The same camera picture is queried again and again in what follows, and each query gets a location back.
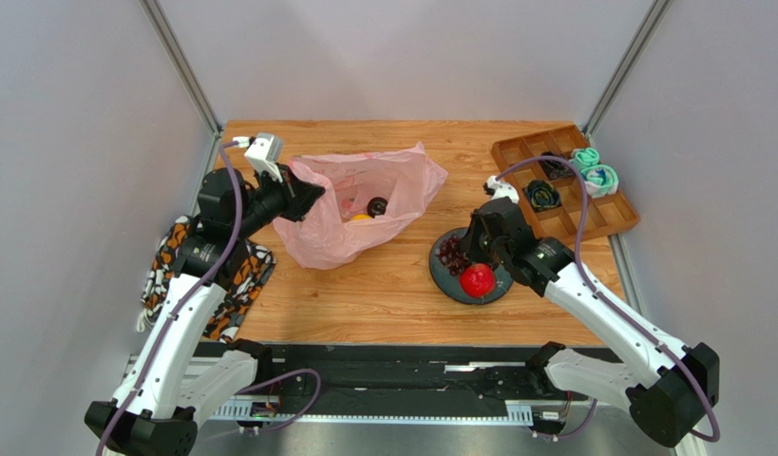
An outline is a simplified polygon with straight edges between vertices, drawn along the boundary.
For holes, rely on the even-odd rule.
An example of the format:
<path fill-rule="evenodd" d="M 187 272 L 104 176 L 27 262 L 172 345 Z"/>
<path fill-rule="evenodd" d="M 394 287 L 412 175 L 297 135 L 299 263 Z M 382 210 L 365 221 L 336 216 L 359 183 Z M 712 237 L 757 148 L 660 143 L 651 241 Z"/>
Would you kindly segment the pink peach plastic bag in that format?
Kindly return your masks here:
<path fill-rule="evenodd" d="M 278 218 L 273 227 L 301 267 L 319 270 L 351 263 L 400 235 L 426 212 L 448 177 L 421 142 L 399 151 L 298 156 L 289 167 L 326 193 L 303 221 Z M 375 197 L 388 200 L 385 215 L 350 221 L 367 214 Z"/>

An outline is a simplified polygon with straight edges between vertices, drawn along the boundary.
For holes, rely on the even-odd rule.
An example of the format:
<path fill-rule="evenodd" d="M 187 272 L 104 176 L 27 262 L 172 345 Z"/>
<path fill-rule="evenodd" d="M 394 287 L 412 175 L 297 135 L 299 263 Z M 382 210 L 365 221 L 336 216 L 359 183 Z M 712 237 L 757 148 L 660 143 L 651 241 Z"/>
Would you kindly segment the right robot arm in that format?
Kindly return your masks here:
<path fill-rule="evenodd" d="M 618 358 L 602 361 L 548 343 L 533 360 L 543 384 L 628 412 L 664 447 L 677 446 L 713 417 L 720 386 L 716 351 L 703 342 L 683 342 L 610 296 L 567 245 L 536 237 L 510 198 L 473 211 L 462 248 L 472 262 L 503 267 L 514 282 L 564 309 Z"/>

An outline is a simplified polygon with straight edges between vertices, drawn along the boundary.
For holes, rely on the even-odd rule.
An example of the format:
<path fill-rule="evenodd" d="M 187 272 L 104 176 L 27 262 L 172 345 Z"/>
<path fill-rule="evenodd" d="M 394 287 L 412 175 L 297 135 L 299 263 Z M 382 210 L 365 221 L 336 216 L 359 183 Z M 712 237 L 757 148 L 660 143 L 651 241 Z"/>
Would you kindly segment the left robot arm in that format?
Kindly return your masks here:
<path fill-rule="evenodd" d="M 131 372 L 108 401 L 94 401 L 86 426 L 96 452 L 187 455 L 199 429 L 239 393 L 280 382 L 270 348 L 232 342 L 212 367 L 184 384 L 206 325 L 248 255 L 246 240 L 277 218 L 301 221 L 324 195 L 286 165 L 269 165 L 251 186 L 235 168 L 205 175 L 199 215 L 174 263 L 167 298 Z"/>

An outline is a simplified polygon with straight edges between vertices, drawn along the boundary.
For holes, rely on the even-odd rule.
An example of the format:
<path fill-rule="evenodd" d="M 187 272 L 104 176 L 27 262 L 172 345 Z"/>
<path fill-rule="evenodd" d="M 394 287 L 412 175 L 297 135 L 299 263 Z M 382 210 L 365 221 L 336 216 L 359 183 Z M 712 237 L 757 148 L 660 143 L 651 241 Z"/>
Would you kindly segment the dark purple plum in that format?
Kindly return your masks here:
<path fill-rule="evenodd" d="M 367 215 L 371 218 L 383 216 L 387 212 L 388 200 L 382 197 L 375 197 L 367 204 Z"/>

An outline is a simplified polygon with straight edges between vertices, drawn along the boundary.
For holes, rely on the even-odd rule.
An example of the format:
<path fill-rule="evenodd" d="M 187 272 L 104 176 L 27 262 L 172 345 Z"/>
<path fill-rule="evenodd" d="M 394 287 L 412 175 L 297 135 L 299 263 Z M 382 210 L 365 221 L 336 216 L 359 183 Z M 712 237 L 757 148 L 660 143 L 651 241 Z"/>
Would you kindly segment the red apple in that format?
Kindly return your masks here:
<path fill-rule="evenodd" d="M 467 296 L 482 298 L 495 290 L 496 278 L 488 264 L 474 263 L 461 273 L 459 284 Z"/>

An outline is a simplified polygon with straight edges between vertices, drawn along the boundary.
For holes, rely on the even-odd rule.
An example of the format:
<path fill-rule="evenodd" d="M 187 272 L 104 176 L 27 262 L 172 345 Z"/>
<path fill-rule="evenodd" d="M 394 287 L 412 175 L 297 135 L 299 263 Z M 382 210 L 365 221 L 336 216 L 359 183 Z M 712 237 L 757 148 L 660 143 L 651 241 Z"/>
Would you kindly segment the purple grape bunch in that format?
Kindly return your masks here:
<path fill-rule="evenodd" d="M 434 256 L 451 276 L 460 277 L 473 262 L 462 248 L 460 235 L 449 235 L 434 247 Z"/>

